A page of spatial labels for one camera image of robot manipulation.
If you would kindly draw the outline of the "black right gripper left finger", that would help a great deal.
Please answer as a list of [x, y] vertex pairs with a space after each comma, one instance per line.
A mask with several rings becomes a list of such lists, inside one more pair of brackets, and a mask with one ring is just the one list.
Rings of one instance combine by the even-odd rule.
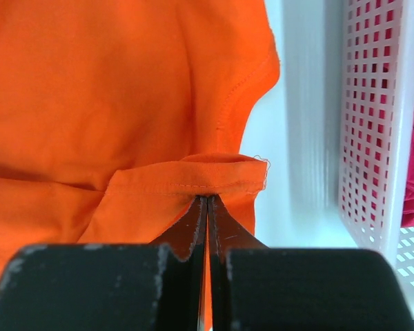
[[202, 330], [207, 199], [147, 244], [37, 244], [0, 277], [0, 330]]

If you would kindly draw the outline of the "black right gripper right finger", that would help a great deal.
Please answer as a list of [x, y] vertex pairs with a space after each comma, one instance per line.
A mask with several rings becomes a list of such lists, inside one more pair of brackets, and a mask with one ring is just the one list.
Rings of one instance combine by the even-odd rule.
[[208, 198], [215, 330], [414, 330], [392, 267], [365, 249], [269, 248]]

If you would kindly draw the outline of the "orange t-shirt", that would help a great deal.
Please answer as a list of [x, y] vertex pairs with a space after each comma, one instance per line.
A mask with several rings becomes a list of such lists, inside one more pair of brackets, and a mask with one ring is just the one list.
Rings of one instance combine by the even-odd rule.
[[0, 1], [0, 277], [28, 245], [150, 243], [196, 197], [254, 232], [268, 163], [240, 147], [278, 78], [263, 1]]

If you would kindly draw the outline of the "white plastic laundry basket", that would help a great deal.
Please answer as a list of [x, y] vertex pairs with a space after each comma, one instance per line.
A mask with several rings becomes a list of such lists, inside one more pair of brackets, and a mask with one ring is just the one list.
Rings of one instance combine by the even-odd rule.
[[347, 1], [339, 212], [394, 267], [414, 317], [414, 226], [401, 226], [414, 118], [414, 1]]

